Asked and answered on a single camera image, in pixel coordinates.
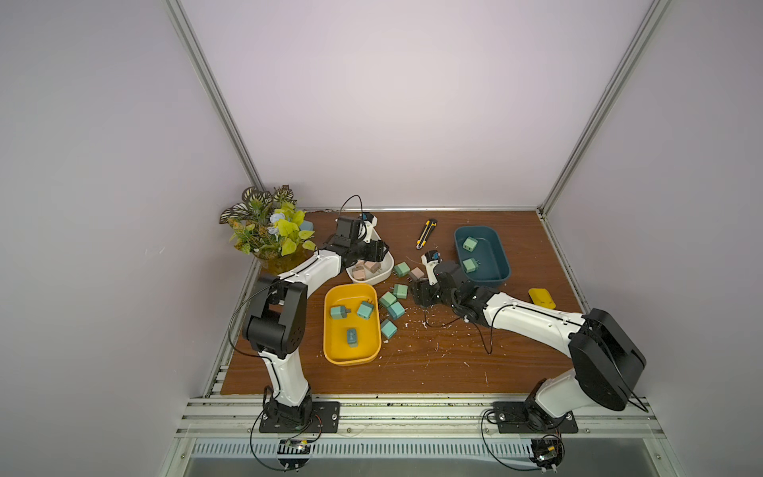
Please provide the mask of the green plug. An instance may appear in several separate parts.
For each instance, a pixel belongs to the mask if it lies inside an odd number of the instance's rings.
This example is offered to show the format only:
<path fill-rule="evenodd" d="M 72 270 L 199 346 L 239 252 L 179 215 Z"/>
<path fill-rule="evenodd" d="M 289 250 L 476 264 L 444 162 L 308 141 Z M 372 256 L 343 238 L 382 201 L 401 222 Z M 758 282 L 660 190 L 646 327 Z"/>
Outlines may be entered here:
<path fill-rule="evenodd" d="M 466 273 L 473 273 L 479 268 L 479 262 L 475 258 L 466 258 L 461 262 L 461 266 Z"/>
<path fill-rule="evenodd" d="M 477 246 L 479 244 L 478 238 L 474 237 L 467 237 L 465 238 L 462 248 L 463 250 L 467 250 L 467 252 L 474 252 L 476 250 Z"/>
<path fill-rule="evenodd" d="M 400 262 L 393 268 L 393 272 L 399 278 L 405 278 L 411 273 L 411 268 L 406 262 Z"/>
<path fill-rule="evenodd" d="M 393 286 L 393 295 L 397 300 L 407 299 L 407 296 L 409 296 L 409 287 L 404 284 L 395 284 Z"/>

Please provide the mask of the light teal plug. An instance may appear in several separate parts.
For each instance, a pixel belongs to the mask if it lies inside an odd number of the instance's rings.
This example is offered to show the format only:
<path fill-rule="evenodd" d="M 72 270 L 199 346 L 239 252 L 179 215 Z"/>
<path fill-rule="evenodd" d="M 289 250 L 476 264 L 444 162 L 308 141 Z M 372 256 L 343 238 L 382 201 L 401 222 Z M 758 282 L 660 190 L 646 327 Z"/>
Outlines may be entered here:
<path fill-rule="evenodd" d="M 332 306 L 329 310 L 329 313 L 332 319 L 340 320 L 348 318 L 352 311 L 344 305 L 337 305 Z"/>

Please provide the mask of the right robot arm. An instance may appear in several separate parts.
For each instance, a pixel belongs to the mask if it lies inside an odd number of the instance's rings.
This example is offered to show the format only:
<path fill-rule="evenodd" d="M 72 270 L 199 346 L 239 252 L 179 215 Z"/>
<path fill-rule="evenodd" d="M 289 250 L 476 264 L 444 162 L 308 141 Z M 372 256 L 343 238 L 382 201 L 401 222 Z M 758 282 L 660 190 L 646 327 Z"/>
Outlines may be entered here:
<path fill-rule="evenodd" d="M 568 357 L 572 368 L 544 379 L 528 395 L 523 414 L 535 429 L 555 427 L 572 411 L 597 405 L 624 411 L 646 407 L 635 387 L 647 360 L 608 312 L 554 311 L 477 284 L 456 262 L 429 264 L 409 273 L 416 304 L 449 307 L 460 319 L 487 329 L 509 331 Z"/>

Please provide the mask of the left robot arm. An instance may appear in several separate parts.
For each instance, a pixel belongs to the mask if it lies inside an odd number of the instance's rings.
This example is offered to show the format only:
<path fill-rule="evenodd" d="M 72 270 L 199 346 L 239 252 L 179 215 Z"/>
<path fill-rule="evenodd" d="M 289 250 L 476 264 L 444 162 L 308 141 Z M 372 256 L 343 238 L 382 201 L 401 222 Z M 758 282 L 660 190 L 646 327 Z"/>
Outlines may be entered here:
<path fill-rule="evenodd" d="M 242 337 L 266 366 L 272 394 L 264 409 L 273 421 L 286 421 L 295 427 L 309 423 L 313 401 L 299 356 L 308 299 L 360 260 L 380 262 L 387 257 L 389 246 L 376 232 L 377 224 L 378 218 L 371 213 L 357 219 L 337 218 L 335 234 L 309 260 L 281 274 L 265 273 L 258 278 L 242 324 Z"/>

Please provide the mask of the white storage box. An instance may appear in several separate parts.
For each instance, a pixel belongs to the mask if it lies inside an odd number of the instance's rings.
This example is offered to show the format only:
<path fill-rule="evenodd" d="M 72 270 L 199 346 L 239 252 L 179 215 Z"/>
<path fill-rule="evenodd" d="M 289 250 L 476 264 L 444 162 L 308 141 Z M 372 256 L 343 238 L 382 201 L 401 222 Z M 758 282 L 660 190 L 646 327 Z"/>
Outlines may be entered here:
<path fill-rule="evenodd" d="M 364 262 L 359 260 L 354 266 L 346 269 L 349 278 L 355 283 L 376 285 L 388 279 L 393 273 L 395 260 L 388 252 L 380 262 Z"/>

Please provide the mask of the teal storage box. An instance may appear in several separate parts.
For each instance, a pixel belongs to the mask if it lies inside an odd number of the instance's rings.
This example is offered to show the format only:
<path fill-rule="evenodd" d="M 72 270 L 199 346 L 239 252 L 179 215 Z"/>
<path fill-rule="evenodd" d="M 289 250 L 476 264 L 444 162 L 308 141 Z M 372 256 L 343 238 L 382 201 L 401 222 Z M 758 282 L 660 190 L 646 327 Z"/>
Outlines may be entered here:
<path fill-rule="evenodd" d="M 474 252 L 463 250 L 462 244 L 467 237 L 474 237 L 479 244 Z M 474 282 L 488 287 L 500 287 L 511 276 L 512 270 L 498 233 L 487 226 L 461 227 L 454 233 L 459 262 L 466 258 L 475 258 L 479 268 L 466 275 Z"/>

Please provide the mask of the yellow storage box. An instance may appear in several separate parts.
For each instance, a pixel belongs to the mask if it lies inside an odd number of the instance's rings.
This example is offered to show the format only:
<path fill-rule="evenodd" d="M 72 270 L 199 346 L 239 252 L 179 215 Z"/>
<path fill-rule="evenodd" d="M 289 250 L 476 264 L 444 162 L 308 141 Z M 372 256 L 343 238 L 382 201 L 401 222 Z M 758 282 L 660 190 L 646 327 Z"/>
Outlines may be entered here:
<path fill-rule="evenodd" d="M 375 312 L 370 320 L 357 315 L 362 301 L 375 305 Z M 329 310 L 332 306 L 344 305 L 352 313 L 346 319 L 334 320 Z M 347 330 L 355 328 L 359 335 L 359 346 L 347 345 Z M 380 310 L 378 295 L 373 286 L 365 283 L 338 285 L 331 288 L 324 299 L 323 353 L 333 365 L 351 367 L 373 362 L 382 347 Z"/>

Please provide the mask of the green plug top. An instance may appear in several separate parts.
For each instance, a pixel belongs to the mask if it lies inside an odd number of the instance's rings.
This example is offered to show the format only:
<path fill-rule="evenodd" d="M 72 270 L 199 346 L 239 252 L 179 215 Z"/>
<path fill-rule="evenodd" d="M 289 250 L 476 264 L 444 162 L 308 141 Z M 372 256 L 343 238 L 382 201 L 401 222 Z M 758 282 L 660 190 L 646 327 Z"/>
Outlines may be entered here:
<path fill-rule="evenodd" d="M 411 268 L 406 262 L 400 262 L 393 268 L 393 272 L 399 278 L 405 278 L 411 273 Z"/>

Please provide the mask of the teal plug bottom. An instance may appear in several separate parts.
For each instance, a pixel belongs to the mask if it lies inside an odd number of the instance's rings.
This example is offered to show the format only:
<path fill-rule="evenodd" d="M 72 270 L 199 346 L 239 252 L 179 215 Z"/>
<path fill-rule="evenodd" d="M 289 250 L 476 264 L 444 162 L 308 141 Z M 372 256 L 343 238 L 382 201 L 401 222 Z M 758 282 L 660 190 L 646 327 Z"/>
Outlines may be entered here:
<path fill-rule="evenodd" d="M 397 326 L 395 326 L 395 323 L 391 320 L 385 320 L 381 324 L 381 335 L 383 335 L 385 339 L 391 339 L 395 334 L 397 334 Z"/>

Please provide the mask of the yellow black utility knife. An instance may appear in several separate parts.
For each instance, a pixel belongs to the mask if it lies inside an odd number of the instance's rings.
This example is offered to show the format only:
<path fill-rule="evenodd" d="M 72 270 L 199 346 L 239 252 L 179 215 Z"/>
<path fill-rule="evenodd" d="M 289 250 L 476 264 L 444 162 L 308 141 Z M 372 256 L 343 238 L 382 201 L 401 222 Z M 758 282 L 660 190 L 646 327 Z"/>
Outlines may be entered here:
<path fill-rule="evenodd" d="M 422 229 L 422 232 L 421 232 L 418 240 L 416 241 L 415 247 L 418 250 L 422 250 L 423 247 L 427 244 L 427 241 L 429 240 L 433 230 L 436 227 L 437 227 L 437 220 L 436 219 L 428 219 L 425 222 L 424 227 Z"/>

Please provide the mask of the potted green plant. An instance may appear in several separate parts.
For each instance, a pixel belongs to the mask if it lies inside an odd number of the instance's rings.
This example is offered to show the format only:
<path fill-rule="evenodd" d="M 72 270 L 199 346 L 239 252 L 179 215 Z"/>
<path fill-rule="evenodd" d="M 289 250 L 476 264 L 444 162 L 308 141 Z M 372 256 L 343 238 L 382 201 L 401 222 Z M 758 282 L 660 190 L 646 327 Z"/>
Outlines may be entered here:
<path fill-rule="evenodd" d="M 232 229 L 234 248 L 261 262 L 272 275 L 293 270 L 317 250 L 305 212 L 287 185 L 271 191 L 248 187 L 240 202 L 224 209 L 219 223 Z"/>

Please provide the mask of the yellow toy shovel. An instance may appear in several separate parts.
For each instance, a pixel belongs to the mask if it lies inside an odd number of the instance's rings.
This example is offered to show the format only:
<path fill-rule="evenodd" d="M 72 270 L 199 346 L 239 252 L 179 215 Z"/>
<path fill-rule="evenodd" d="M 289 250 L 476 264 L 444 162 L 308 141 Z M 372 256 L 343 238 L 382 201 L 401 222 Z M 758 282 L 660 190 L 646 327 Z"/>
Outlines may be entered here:
<path fill-rule="evenodd" d="M 556 302 L 546 288 L 531 288 L 529 290 L 531 302 L 546 309 L 556 309 Z"/>

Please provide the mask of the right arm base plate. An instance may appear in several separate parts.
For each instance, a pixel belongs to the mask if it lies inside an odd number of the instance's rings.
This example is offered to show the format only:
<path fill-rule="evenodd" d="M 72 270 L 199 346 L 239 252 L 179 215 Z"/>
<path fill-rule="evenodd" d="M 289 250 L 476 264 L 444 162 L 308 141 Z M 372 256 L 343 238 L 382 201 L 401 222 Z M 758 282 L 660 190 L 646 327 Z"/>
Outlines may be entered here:
<path fill-rule="evenodd" d="M 496 401 L 488 411 L 488 419 L 495 423 L 499 433 L 547 434 L 578 433 L 579 427 L 572 413 L 564 417 L 550 417 L 539 407 L 519 401 Z"/>

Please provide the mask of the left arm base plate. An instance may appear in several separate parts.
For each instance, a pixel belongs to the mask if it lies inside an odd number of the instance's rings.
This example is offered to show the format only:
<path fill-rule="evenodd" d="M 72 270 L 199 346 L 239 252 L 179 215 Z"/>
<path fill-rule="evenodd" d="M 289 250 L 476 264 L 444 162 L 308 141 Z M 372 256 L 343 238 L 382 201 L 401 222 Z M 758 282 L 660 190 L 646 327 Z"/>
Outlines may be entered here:
<path fill-rule="evenodd" d="M 260 433 L 336 433 L 339 427 L 339 401 L 311 401 L 298 407 L 288 407 L 278 401 L 268 401 L 260 418 Z"/>

